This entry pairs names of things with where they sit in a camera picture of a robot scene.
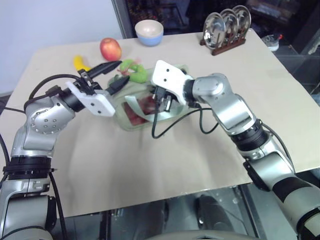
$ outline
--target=apple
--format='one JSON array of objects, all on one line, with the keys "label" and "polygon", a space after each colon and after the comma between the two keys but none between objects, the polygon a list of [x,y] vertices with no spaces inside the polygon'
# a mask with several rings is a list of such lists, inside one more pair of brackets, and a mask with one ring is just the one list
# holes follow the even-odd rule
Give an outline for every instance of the apple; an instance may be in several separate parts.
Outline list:
[{"label": "apple", "polygon": [[119,43],[111,37],[106,37],[101,40],[100,52],[108,61],[118,61],[122,53]]}]

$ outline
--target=bowl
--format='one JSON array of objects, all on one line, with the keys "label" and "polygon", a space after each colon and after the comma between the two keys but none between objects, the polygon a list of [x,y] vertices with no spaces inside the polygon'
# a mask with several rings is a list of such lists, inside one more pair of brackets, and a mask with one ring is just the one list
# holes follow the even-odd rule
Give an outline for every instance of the bowl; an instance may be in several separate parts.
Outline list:
[{"label": "bowl", "polygon": [[164,35],[164,26],[155,20],[139,21],[134,29],[140,42],[150,47],[158,45]]}]

